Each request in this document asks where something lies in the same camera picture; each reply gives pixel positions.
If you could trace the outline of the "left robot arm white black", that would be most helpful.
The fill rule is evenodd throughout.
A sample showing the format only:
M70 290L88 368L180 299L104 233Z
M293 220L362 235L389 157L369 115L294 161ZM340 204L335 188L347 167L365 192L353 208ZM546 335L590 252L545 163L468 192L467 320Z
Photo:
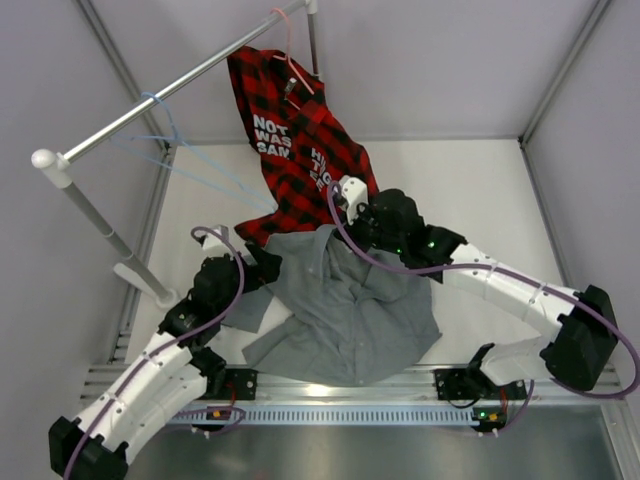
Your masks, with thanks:
M282 259L252 245L207 257L186 297L142 353L75 418L48 432L50 466L63 479L123 479L145 445L192 401L226 386L226 362L208 344L241 297L277 280Z

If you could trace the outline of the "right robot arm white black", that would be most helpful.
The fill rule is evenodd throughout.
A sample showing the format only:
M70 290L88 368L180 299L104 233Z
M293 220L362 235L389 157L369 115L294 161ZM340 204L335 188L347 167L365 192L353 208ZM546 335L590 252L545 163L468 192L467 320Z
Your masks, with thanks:
M594 285L576 291L514 271L464 236L426 224L399 189L370 196L365 184L349 180L334 198L362 251L395 254L402 269L476 295L537 331L535 338L481 346L465 373L472 394L487 397L515 380L546 378L577 392L594 388L618 343L606 291Z

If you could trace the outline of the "grey button shirt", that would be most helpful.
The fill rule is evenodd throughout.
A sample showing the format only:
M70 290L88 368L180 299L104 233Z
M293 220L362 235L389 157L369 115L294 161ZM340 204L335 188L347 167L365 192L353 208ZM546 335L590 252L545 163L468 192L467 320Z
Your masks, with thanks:
M429 280L371 265L334 227L274 234L265 249L282 260L277 280L243 295L223 323L258 333L274 299L291 314L243 349L251 368L359 387L414 365L440 339Z

